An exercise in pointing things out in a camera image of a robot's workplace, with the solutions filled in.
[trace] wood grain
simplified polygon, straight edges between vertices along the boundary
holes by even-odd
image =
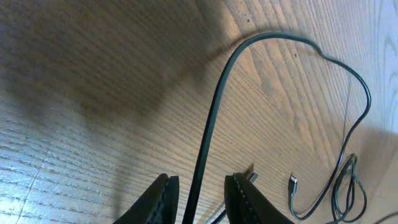
[[[309,37],[368,83],[372,108],[346,155],[359,155],[370,200],[397,150],[396,0],[36,0],[0,10],[1,223],[111,223],[163,172],[180,177],[180,223],[216,82],[260,32]],[[365,100],[304,44],[250,46],[226,84],[195,221],[221,212],[225,175],[252,162],[255,186],[294,220],[289,174],[305,210]],[[328,197],[303,223],[330,220]]]

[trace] wooden surface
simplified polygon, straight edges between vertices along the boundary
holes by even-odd
[[[163,172],[180,177],[180,223],[216,82],[258,32],[309,37],[368,83],[346,155],[359,155],[370,200],[397,149],[396,0],[3,0],[0,18],[0,223],[111,223]],[[304,210],[364,104],[310,47],[250,46],[226,84],[195,221],[221,212],[225,175],[252,162],[255,186],[294,220],[289,174]],[[303,223],[330,221],[329,198]]]

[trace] wooden table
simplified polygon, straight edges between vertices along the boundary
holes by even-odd
[[[111,223],[163,172],[180,177],[180,223],[216,82],[260,32],[309,37],[368,83],[372,108],[346,156],[358,154],[370,200],[397,149],[396,0],[1,1],[0,11],[0,223]],[[226,84],[195,221],[221,212],[225,175],[252,162],[255,186],[295,221],[290,173],[301,211],[364,104],[359,83],[309,46],[250,46]],[[303,223],[330,220],[328,195]]]

